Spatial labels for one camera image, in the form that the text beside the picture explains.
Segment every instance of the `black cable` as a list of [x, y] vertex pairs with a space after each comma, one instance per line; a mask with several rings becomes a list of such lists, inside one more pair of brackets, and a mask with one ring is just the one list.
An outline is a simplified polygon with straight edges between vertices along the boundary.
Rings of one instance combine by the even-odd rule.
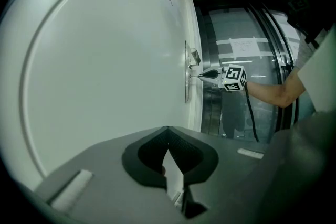
[[257, 142], [259, 142], [259, 138], [258, 138], [257, 131], [256, 131], [256, 123], [254, 122], [252, 106], [250, 103], [250, 96], [248, 95], [247, 82], [245, 83], [245, 92], [246, 92], [246, 100], [247, 100], [248, 109], [250, 110], [251, 119], [252, 119], [252, 128], [253, 128], [254, 138], [256, 139]]

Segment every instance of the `black and white cube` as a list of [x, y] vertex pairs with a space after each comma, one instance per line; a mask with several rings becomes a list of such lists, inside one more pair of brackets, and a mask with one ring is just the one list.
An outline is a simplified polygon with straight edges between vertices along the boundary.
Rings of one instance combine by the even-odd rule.
[[223, 79], [227, 91], [241, 91], [246, 82], [246, 72], [243, 66], [230, 64]]

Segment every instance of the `forearm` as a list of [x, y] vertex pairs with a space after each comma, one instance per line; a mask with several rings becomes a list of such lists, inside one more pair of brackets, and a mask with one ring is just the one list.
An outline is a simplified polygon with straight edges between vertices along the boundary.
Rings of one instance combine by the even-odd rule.
[[276, 106], [284, 107], [286, 104], [283, 99], [283, 85], [263, 85], [247, 82], [248, 93], [255, 98]]

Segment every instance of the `person's arm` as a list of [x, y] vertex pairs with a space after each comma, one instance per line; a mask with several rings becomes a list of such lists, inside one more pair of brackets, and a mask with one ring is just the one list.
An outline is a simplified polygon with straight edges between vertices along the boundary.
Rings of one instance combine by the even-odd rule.
[[283, 85], [262, 85], [248, 81], [248, 93], [266, 103], [286, 108], [305, 91], [298, 71], [298, 68], [294, 68]]

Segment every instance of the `white door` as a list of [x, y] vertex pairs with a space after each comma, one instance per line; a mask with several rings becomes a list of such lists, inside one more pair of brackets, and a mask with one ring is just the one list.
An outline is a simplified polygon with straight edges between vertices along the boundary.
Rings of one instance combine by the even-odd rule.
[[15, 178], [34, 188], [90, 145], [188, 126], [181, 5], [11, 4], [0, 25], [0, 121], [1, 151]]

